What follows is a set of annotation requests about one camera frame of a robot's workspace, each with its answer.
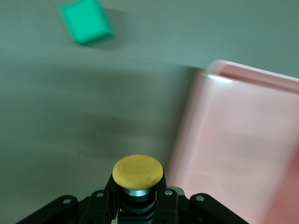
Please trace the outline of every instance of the pink tray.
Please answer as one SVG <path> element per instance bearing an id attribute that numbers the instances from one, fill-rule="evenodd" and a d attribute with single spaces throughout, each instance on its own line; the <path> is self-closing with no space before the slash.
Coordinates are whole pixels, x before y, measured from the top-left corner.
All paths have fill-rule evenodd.
<path id="1" fill-rule="evenodd" d="M 299 79 L 218 61 L 197 74 L 167 181 L 251 224 L 299 223 Z"/>

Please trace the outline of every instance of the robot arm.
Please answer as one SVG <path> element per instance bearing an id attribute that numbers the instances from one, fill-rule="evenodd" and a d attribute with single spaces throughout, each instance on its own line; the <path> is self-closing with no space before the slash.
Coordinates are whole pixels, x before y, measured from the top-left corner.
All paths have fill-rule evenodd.
<path id="1" fill-rule="evenodd" d="M 120 160 L 103 190 L 80 202 L 61 196 L 17 224 L 110 224 L 116 218 L 119 224 L 248 224 L 207 194 L 187 199 L 167 187 L 161 164 L 145 155 Z"/>

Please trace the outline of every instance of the yellow button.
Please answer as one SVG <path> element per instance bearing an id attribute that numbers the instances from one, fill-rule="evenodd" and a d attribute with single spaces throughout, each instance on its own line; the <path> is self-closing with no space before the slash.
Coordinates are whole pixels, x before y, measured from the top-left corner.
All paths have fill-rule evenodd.
<path id="1" fill-rule="evenodd" d="M 162 176 L 162 165 L 148 155 L 124 157 L 116 163 L 112 171 L 114 181 L 121 187 L 131 190 L 153 187 Z"/>

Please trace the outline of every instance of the gray surface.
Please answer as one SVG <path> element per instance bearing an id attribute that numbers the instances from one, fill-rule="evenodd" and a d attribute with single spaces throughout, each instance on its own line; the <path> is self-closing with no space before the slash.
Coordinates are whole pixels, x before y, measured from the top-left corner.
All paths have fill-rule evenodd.
<path id="1" fill-rule="evenodd" d="M 167 167 L 187 66 L 221 58 L 299 77 L 297 1 L 104 0 L 116 38 L 89 47 L 69 40 L 67 2 L 0 2 L 1 224 L 82 199 L 123 156 Z"/>

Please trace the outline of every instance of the pink container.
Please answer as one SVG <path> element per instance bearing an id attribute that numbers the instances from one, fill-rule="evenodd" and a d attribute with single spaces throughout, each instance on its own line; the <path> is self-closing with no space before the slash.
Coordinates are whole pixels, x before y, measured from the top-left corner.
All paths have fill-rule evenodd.
<path id="1" fill-rule="evenodd" d="M 251 224 L 299 223 L 299 79 L 226 61 L 196 76 L 168 170 Z"/>

